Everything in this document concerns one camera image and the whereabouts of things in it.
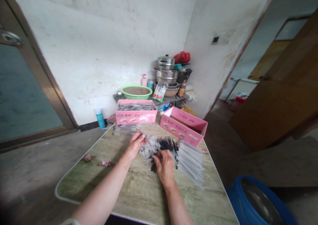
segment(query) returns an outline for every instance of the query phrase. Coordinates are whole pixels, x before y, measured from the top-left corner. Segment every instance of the glass door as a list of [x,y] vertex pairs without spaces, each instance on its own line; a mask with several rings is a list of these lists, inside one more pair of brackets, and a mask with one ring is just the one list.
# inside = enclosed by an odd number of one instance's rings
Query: glass door
[[75,129],[5,0],[0,0],[0,151]]

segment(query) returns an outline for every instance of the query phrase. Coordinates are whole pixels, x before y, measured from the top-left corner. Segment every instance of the wooden door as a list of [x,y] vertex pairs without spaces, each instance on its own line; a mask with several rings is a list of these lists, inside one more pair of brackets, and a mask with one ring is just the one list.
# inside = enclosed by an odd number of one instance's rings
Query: wooden door
[[291,40],[273,41],[258,62],[248,79],[260,81],[259,77],[267,74],[281,53],[287,48]]
[[318,10],[230,120],[251,151],[318,115]]

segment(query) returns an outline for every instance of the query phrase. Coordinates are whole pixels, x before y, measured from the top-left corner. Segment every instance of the person's left hand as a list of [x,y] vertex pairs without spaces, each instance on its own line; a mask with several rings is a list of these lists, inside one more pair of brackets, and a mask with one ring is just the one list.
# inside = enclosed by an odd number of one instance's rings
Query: person's left hand
[[131,137],[125,154],[130,158],[130,160],[133,160],[137,156],[140,147],[144,144],[147,144],[145,135],[143,135],[140,131],[136,132]]

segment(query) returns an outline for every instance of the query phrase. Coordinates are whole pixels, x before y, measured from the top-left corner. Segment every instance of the pink box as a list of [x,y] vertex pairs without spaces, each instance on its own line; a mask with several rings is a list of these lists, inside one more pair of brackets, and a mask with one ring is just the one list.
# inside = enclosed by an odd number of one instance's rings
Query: pink box
[[[199,130],[201,133],[190,129],[177,120],[171,118],[171,116],[193,127],[194,129]],[[179,139],[184,140],[195,147],[198,147],[205,135],[208,123],[183,110],[172,107],[168,111],[163,113],[160,126]]]
[[152,100],[118,100],[116,107],[116,122],[117,125],[130,125],[130,124],[140,124],[140,123],[154,123],[157,117],[157,109],[153,111],[118,111],[118,105],[127,103],[153,103]]

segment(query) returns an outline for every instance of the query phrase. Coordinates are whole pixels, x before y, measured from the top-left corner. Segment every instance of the marble-pattern tabletop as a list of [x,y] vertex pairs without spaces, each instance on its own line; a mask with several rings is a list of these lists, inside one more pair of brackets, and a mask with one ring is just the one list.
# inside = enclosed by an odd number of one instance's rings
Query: marble-pattern tabletop
[[[170,136],[179,139],[160,127],[158,113],[156,123],[142,124],[148,136],[157,138]],[[60,180],[55,189],[56,196],[68,202],[80,204],[112,167],[97,165],[100,161],[116,163],[124,153],[131,135],[113,135],[109,129],[87,152],[97,155],[85,162],[78,161]],[[204,140],[199,145],[207,149]],[[203,155],[205,171],[204,191],[198,188],[182,172],[175,169],[175,180],[182,198],[195,224],[238,224],[219,174],[210,154]],[[112,214],[145,224],[170,224],[168,204],[158,175],[151,172],[151,162],[144,162],[138,154],[131,163],[125,182]]]

